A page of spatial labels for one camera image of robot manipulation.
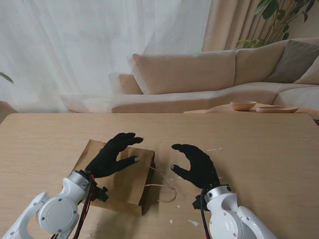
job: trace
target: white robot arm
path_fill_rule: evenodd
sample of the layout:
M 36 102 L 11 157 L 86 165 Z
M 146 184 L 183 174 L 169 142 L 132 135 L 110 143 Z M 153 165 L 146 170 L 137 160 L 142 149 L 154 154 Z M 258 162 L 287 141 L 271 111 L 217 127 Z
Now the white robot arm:
M 214 239 L 277 239 L 249 209 L 238 206 L 228 186 L 219 186 L 205 195 L 212 213 L 209 229 Z
M 78 204 L 85 198 L 88 185 L 83 174 L 72 172 L 63 179 L 63 189 L 57 196 L 49 198 L 45 192 L 36 196 L 3 239 L 32 239 L 27 225 L 34 216 L 41 228 L 56 234 L 57 239 L 67 239 L 79 220 Z

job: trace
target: wire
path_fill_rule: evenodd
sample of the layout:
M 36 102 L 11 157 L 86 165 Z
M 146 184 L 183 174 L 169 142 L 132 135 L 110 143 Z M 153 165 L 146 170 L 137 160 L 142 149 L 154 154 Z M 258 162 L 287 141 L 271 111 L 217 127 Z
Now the wire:
M 78 223 L 78 227 L 76 228 L 76 232 L 74 234 L 73 239 L 78 239 L 79 235 L 80 235 L 80 231 L 82 229 L 83 223 L 84 223 L 84 219 L 87 215 L 87 212 L 89 210 L 90 207 L 90 201 L 91 201 L 91 197 L 93 194 L 93 188 L 94 188 L 94 177 L 92 174 L 89 174 L 89 187 L 88 187 L 88 191 L 87 194 L 85 196 L 85 201 L 84 201 L 84 206 L 81 212 L 81 216 L 80 216 L 80 220 Z
M 209 231 L 208 231 L 207 224 L 206 224 L 205 214 L 204 214 L 204 208 L 203 208 L 203 205 L 205 203 L 205 198 L 204 198 L 205 193 L 206 193 L 206 188 L 203 188 L 201 190 L 201 194 L 200 194 L 200 212 L 201 212 L 201 218 L 203 220 L 206 239 L 210 239 Z
M 153 167 L 150 167 L 150 168 L 151 168 L 152 170 L 156 171 L 157 173 L 159 173 L 159 174 L 162 176 L 162 178 L 165 179 L 165 181 L 166 181 L 166 183 L 168 184 L 168 186 L 167 186 L 167 185 L 163 185 L 163 184 L 146 184 L 145 187 L 148 187 L 148 186 L 158 186 L 158 187 L 166 187 L 166 188 L 172 189 L 172 190 L 174 190 L 174 192 L 175 192 L 175 196 L 174 196 L 171 200 L 163 201 L 163 200 L 158 199 L 158 201 L 161 202 L 161 203 L 170 203 L 170 202 L 174 201 L 175 198 L 176 198 L 176 196 L 177 196 L 177 191 L 176 191 L 176 189 L 169 183 L 168 179 L 167 179 L 164 175 L 161 174 L 161 172 L 159 172 L 157 169 L 155 169 L 155 168 L 153 168 Z

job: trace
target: gray cushion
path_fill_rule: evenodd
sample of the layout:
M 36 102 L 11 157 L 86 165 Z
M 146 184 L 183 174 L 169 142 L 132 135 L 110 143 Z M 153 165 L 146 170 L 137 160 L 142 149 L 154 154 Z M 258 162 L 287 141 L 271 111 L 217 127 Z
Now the gray cushion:
M 293 83 L 309 69 L 319 55 L 319 46 L 289 40 L 273 73 L 264 82 Z

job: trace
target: black cable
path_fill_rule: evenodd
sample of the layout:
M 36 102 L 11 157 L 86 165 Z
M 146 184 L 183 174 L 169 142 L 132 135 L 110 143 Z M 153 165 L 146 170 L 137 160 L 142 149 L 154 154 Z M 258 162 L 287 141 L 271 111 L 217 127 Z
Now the black cable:
M 76 228 L 76 231 L 75 231 L 73 239 L 78 239 L 78 237 L 80 235 L 80 231 L 81 231 L 83 223 L 84 223 L 84 217 L 85 217 L 85 214 L 86 214 L 86 210 L 87 210 L 88 204 L 90 202 L 90 198 L 91 198 L 91 193 L 92 193 L 92 188 L 93 187 L 94 187 L 94 182 L 93 182 L 93 178 L 91 177 L 91 174 L 90 174 L 89 175 L 88 191 L 87 191 L 86 196 L 85 196 L 85 201 L 84 201 L 83 209 L 82 209 L 82 212 L 81 212 L 79 224 L 78 224 L 78 227 Z
M 210 239 L 209 231 L 206 224 L 205 214 L 204 214 L 204 208 L 203 208 L 203 205 L 205 204 L 205 193 L 206 193 L 206 188 L 203 188 L 200 193 L 200 212 L 201 212 L 201 218 L 203 220 L 206 239 Z

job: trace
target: beige sofa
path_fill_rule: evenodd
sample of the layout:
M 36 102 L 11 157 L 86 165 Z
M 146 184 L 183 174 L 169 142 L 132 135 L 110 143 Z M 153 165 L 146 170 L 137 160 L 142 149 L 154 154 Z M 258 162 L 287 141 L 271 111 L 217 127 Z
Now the beige sofa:
M 319 45 L 319 38 L 296 40 Z M 69 110 L 81 113 L 182 113 L 234 100 L 319 111 L 319 58 L 294 84 L 263 82 L 286 44 L 191 55 L 134 54 L 132 75 L 119 76 L 122 94 L 67 94 L 62 101 Z

